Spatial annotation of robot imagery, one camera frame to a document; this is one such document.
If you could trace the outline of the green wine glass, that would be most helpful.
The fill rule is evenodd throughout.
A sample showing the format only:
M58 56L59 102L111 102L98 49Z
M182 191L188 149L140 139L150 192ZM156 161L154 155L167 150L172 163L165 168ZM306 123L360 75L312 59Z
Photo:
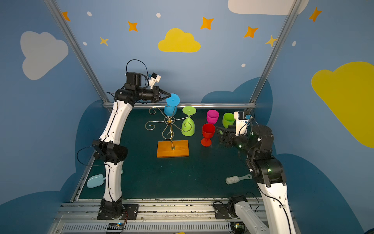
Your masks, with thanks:
M182 112L188 117L184 119L182 123L182 134L187 137L191 137L195 133L195 123L192 120L192 116L196 113L196 108L192 106L186 106L182 109Z
M235 123L235 118L234 118L233 113L225 113L223 115L223 120L222 120L223 127L228 128L230 125L235 126L234 123Z

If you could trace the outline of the blue wine glass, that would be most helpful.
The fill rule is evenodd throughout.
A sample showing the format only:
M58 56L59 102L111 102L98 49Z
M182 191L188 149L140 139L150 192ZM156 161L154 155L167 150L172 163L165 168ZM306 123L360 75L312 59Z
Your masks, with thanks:
M168 117L173 117L177 112L177 106L179 103L180 97L177 94L171 94L171 97L166 99L164 114Z

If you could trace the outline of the red wine glass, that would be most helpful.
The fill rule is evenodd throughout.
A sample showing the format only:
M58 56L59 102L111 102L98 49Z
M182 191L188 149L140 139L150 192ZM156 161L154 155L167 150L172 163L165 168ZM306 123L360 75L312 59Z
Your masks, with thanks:
M216 128L213 124L207 123L202 126L202 135L203 139L201 140L201 144L204 147L209 147L212 144L211 139L215 134Z

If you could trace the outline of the magenta wine glass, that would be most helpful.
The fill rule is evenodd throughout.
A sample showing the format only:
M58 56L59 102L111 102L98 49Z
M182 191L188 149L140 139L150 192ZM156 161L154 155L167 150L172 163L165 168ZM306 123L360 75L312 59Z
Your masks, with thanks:
M209 124L215 125L219 118L219 112L216 110L208 110L206 114L206 119Z

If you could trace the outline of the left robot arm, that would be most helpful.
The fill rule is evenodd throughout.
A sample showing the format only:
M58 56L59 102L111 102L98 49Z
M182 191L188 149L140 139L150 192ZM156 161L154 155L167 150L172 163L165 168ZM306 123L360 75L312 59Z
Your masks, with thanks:
M98 158L104 161L105 192L100 202L98 220L125 219L125 208L121 191L121 171L128 148L120 145L125 122L135 103L139 100L158 103L171 97L171 94L160 89L156 83L161 76L152 73L146 76L147 87L141 87L141 73L126 73L126 83L115 92L115 101L108 123L98 140L92 146L98 153Z

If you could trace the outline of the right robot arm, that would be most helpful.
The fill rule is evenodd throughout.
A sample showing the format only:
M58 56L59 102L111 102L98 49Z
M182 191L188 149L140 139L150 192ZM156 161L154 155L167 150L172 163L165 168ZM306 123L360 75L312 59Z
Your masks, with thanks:
M280 161L272 155L272 130L265 125L255 125L248 135L237 136L232 129L219 127L217 135L221 144L236 147L246 154L246 165L263 199L268 227L243 196L230 199L230 214L240 219L252 234L296 233L288 203L286 175Z

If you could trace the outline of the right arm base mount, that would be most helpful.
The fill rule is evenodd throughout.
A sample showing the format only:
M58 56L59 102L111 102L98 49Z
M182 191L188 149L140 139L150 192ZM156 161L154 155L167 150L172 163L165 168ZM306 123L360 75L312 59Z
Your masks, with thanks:
M240 220L250 234L269 234L269 228L252 210L244 196L231 197L227 203L215 201L212 204L216 219Z

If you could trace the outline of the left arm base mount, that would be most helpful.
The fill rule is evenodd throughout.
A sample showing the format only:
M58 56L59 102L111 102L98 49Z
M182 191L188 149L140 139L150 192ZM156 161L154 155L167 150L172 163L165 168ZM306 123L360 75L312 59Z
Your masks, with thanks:
M122 199L118 201L107 201L102 199L97 215L98 220L135 220L137 218L138 204L123 204Z

